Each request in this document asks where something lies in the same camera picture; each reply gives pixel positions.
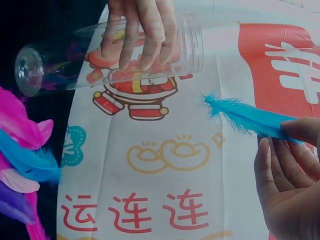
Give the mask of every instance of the cartoon character print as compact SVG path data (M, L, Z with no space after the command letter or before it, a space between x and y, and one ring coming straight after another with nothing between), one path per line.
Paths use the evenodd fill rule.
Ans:
M138 121L158 121L163 119L169 109L163 106L163 101L178 91L177 83L174 77L166 77L168 72L173 73L172 64L160 64L158 58L150 70L145 73L140 70L139 60L134 59L130 62L126 71L118 71L119 58L123 47L125 32L119 30L112 46L112 53L107 58L102 57L101 49L98 48L87 55L87 61L93 68L93 72L87 76L91 83L100 80L103 77L119 81L121 79L139 79L143 74L148 74L148 79L133 80L126 82L116 82L104 86L103 91L95 92L93 103L112 116L127 106L130 118ZM136 47L142 47L145 41L144 33L141 33L136 43ZM178 62L180 58L179 46L175 48L171 63ZM108 76L104 76L102 70L109 70ZM159 73L164 73L164 77L159 77Z

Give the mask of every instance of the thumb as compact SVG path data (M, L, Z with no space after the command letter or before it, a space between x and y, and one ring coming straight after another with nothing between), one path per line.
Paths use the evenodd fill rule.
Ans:
M317 147L320 132L320 118L303 117L281 124L281 129L291 138Z

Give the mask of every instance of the finger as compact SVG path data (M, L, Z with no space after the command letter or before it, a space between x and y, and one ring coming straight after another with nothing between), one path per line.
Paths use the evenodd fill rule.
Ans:
M166 40L164 25L155 0L136 0L136 9L145 34L156 42Z
M291 138L317 146L320 132L320 119L303 117L281 124L282 130Z
M258 146L259 146L259 143L260 143L260 141L263 139L263 137L257 135L256 138L257 138L257 140L258 140Z
M276 151L271 138L269 140L270 145L270 157L271 157L271 171L274 179L274 183L280 192L285 192L294 189L295 187L289 182L289 180L284 175Z
M153 41L148 36L145 36L144 46L140 60L140 67L143 71L146 71L154 63L157 57L157 51L159 47L159 42Z
M292 156L314 182L320 180L320 164L319 159L313 152L303 143L288 142Z
M260 203L262 209L265 209L270 198L279 193L271 171L271 153L267 138L260 141L254 160L254 175Z
M121 1L111 1L108 4L109 16L107 21L107 26L105 28L102 42L101 42L101 55L106 58L108 51L111 49L115 36L119 29L119 24L121 23L121 16L123 15L123 9Z
M126 25L123 46L119 59L119 68L125 70L134 52L139 35L139 19L135 3L132 0L126 1Z
M175 5L172 0L156 0L162 24L164 27L165 41L162 43L159 54L161 64L166 64L174 52L177 38L177 22L175 18Z
M272 142L275 154L286 179L297 189L310 187L313 184L312 180L301 171L286 141L273 138Z

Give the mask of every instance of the teal flower print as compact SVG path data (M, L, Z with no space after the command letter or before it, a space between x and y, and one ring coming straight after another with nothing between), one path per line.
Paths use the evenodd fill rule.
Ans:
M74 167L84 159L81 147L87 138L86 131L80 126L67 126L63 144L61 167Z

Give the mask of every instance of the purple feather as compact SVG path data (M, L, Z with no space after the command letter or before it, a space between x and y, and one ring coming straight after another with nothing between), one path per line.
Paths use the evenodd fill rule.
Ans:
M35 224L36 216L25 196L0 181L0 212L24 224Z

